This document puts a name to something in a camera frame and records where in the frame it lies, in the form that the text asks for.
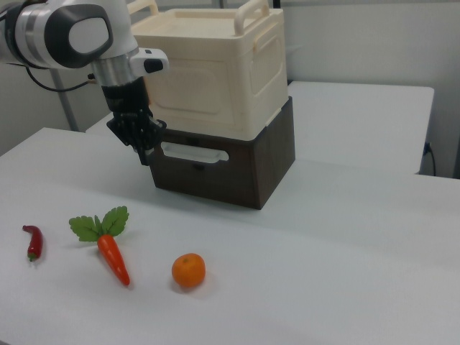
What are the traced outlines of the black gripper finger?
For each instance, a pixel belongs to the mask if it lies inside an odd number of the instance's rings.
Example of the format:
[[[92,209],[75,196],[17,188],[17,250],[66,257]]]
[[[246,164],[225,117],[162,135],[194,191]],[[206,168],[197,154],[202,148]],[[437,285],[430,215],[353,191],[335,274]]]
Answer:
[[[148,166],[142,131],[137,126],[137,117],[134,114],[114,114],[106,125],[125,146],[130,146],[137,153],[142,165]]]
[[[142,131],[145,151],[151,151],[161,143],[167,124],[163,120],[154,118],[151,111],[140,110],[136,117],[137,126]]]

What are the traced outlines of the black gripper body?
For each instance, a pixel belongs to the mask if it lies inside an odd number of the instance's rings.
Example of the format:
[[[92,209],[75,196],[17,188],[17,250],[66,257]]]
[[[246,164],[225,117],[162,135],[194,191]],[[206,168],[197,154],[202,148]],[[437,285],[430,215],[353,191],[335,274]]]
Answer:
[[[150,98],[143,77],[121,86],[102,86],[103,95],[115,119],[144,114],[153,117]]]

